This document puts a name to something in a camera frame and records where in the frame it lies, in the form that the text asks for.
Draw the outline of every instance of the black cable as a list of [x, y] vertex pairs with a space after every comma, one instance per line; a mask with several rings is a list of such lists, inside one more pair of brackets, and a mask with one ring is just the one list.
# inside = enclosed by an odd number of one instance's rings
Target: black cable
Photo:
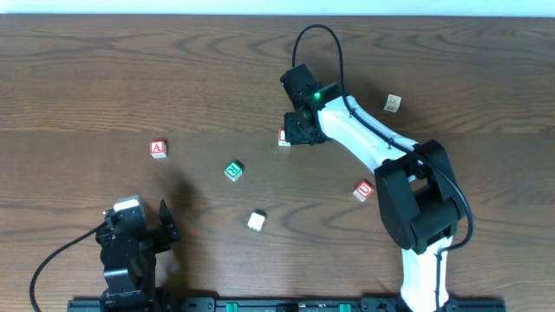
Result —
[[361, 118], [356, 113], [356, 110], [349, 105], [349, 102], [347, 101], [347, 96], [345, 95], [345, 80], [344, 80], [344, 74], [343, 74], [343, 52], [341, 51], [341, 44], [339, 43], [339, 39], [337, 39], [336, 34], [333, 32], [333, 30], [331, 30], [331, 28], [329, 28], [326, 25], [322, 25], [322, 24], [313, 24], [313, 25], [310, 25], [310, 26], [306, 27], [305, 29], [303, 29], [303, 31], [301, 31], [301, 33], [297, 37], [297, 40], [295, 41], [295, 47], [293, 47], [292, 66], [295, 67], [295, 55], [297, 54], [297, 46], [298, 46], [299, 41], [301, 40], [301, 37], [303, 36], [303, 34], [307, 30], [313, 29], [313, 28], [321, 28], [321, 29], [327, 30], [336, 42], [337, 53], [339, 54], [339, 85], [340, 85], [340, 88], [341, 88], [341, 96], [343, 97], [343, 103], [345, 104], [345, 107], [349, 111], [350, 115], [352, 117], [355, 117], [355, 119], [358, 120], [361, 124], [363, 124], [366, 128], [368, 128], [368, 130], [373, 132], [375, 135], [380, 137], [382, 140], [386, 141], [389, 145], [391, 145], [391, 146], [397, 148], [398, 150], [406, 153], [409, 157], [420, 161], [424, 166], [430, 167], [432, 170], [434, 170], [435, 173], [438, 173], [442, 178], [444, 178], [451, 185], [451, 187], [453, 187], [453, 189], [457, 193], [457, 196], [460, 197], [460, 200], [461, 200], [462, 205], [465, 209], [465, 212], [467, 213], [467, 222], [468, 222], [467, 235], [460, 242], [458, 242], [457, 244], [450, 245], [448, 247], [439, 248], [437, 253], [435, 254], [435, 256], [437, 258], [437, 272], [436, 272], [436, 286], [435, 286], [435, 307], [439, 311], [440, 310], [440, 273], [441, 273], [441, 259], [442, 259], [441, 253], [443, 253], [444, 251], [449, 251], [449, 250], [457, 250], [457, 249], [465, 246], [466, 244], [468, 244], [468, 242], [472, 238], [473, 231], [474, 231], [474, 220], [473, 220], [472, 210], [470, 209], [470, 205], [468, 204], [467, 198], [462, 193], [460, 188], [436, 164], [432, 163], [431, 161], [422, 157], [421, 155], [409, 150], [405, 146], [402, 146], [399, 143], [395, 142], [395, 140], [393, 138], [389, 137], [385, 133], [382, 133], [381, 131], [376, 129], [374, 126], [370, 125], [366, 120]]
[[35, 274], [33, 275], [33, 278], [31, 279], [31, 284], [29, 286], [29, 298], [31, 300], [31, 305], [33, 306], [33, 309], [35, 310], [35, 312], [41, 312], [41, 309], [38, 307], [38, 303], [36, 303], [36, 297], [35, 297], [36, 279], [38, 278], [38, 275], [41, 274], [41, 271], [42, 271], [42, 269], [44, 269], [46, 264], [48, 264], [50, 262], [50, 260], [52, 260], [54, 257], [56, 257], [60, 252], [66, 250], [67, 248], [73, 246], [74, 244], [77, 244], [77, 243], [81, 242], [83, 239], [93, 235], [94, 233], [96, 233], [99, 229], [101, 229], [105, 225], [106, 225], [106, 222], [103, 222], [102, 224], [95, 227], [93, 230], [85, 233], [85, 235], [83, 235], [81, 237], [78, 237], [78, 238], [74, 239], [73, 241], [71, 241], [71, 242], [63, 245], [62, 247], [58, 248], [57, 250], [52, 252], [52, 254], [50, 256], [48, 256], [46, 259], [44, 259], [44, 261], [42, 261], [41, 265], [39, 265], [38, 268], [36, 269]]

